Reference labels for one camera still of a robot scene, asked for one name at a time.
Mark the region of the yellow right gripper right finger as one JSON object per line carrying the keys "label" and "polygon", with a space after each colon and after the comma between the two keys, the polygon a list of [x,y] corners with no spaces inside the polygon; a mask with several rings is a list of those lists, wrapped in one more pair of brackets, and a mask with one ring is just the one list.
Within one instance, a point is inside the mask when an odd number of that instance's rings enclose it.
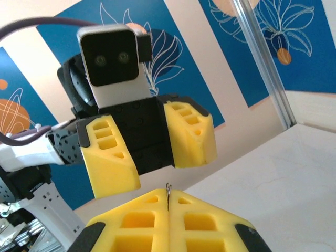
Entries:
{"label": "yellow right gripper right finger", "polygon": [[271,251],[252,223],[182,191],[169,200],[170,251]]}

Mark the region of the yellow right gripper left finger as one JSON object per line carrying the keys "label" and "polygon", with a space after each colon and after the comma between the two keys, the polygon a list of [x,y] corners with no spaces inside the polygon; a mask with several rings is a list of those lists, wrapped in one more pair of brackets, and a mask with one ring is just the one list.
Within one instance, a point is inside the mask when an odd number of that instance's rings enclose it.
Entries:
{"label": "yellow right gripper left finger", "polygon": [[166,189],[152,190],[91,219],[70,251],[168,251]]}

